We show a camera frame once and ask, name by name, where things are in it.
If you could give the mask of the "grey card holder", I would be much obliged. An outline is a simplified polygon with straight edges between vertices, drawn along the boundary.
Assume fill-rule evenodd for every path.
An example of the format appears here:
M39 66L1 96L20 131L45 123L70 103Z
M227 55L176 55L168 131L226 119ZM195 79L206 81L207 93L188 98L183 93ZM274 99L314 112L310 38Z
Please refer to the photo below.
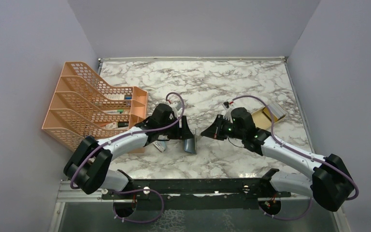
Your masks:
M183 142L184 151L190 154L197 154L197 142L195 135L192 135L190 139L186 139Z

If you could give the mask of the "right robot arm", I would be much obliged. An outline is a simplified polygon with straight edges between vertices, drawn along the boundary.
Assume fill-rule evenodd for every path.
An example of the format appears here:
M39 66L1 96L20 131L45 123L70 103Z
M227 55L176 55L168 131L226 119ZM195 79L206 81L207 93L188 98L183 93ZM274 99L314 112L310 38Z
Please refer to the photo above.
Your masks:
M261 156L276 159L299 174L274 172L259 184L260 192L267 197L278 191L298 193L312 197L321 207L336 212L356 186L344 161L335 154L325 157L309 153L284 143L270 131L257 127L251 114L243 107L227 111L228 117L217 115L201 136L241 141L244 148Z

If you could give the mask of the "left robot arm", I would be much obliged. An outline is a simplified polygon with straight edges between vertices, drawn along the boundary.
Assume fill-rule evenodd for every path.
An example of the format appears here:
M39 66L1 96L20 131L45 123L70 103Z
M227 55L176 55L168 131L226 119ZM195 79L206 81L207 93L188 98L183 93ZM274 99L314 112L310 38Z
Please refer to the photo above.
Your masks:
M96 140L84 138L64 167L72 189L91 194L98 189L113 189L120 198L132 194L130 177L123 171L112 172L111 162L155 141L187 140L194 138L184 115L183 103L160 103L152 115L118 135Z

